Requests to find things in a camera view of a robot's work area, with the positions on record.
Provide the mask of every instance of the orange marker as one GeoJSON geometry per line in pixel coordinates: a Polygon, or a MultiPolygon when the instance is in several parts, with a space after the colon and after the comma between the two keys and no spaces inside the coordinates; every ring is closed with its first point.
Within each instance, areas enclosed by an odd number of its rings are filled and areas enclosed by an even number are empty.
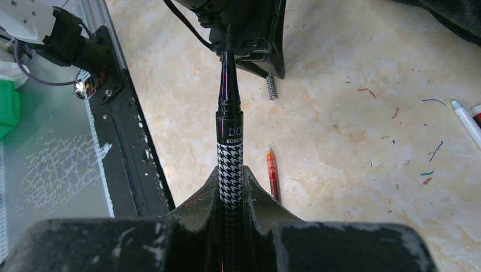
{"type": "Polygon", "coordinates": [[[267,151],[267,169],[269,170],[269,182],[271,183],[271,195],[275,200],[281,202],[279,198],[279,186],[277,185],[277,170],[276,170],[276,158],[272,152],[271,146],[267,151]]]}

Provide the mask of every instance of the dark fabric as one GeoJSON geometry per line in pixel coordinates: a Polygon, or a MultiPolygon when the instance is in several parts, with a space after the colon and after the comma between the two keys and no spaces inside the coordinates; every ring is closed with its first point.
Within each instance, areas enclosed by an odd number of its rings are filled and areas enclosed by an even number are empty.
{"type": "Polygon", "coordinates": [[[480,0],[395,0],[429,11],[459,37],[481,46],[480,0]]]}

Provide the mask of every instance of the eyeliner pen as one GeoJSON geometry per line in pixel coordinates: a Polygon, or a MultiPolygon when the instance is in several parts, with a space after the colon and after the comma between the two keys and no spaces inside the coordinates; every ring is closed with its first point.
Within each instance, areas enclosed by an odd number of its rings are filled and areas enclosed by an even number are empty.
{"type": "Polygon", "coordinates": [[[241,271],[242,266],[242,191],[243,120],[237,86],[232,34],[227,28],[222,54],[222,76],[217,125],[217,165],[221,199],[221,250],[225,272],[241,271]]]}

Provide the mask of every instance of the green plastic container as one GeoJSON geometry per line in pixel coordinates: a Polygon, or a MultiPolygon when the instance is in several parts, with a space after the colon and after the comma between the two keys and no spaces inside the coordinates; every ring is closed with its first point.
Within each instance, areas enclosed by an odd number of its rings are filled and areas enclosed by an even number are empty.
{"type": "Polygon", "coordinates": [[[0,80],[0,139],[20,122],[20,95],[13,81],[0,80]]]}

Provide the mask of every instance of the stone countertop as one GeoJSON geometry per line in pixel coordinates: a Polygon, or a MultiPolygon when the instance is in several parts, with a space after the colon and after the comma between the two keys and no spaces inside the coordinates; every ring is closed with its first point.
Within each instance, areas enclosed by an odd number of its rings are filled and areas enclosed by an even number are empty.
{"type": "MultiPolygon", "coordinates": [[[[217,164],[219,59],[162,1],[107,4],[178,205],[217,164]]],[[[238,72],[244,163],[261,185],[269,144],[282,203],[300,218],[406,224],[441,270],[479,268],[481,151],[450,101],[481,103],[481,49],[394,1],[288,0],[284,55],[276,101],[238,72]]]]}

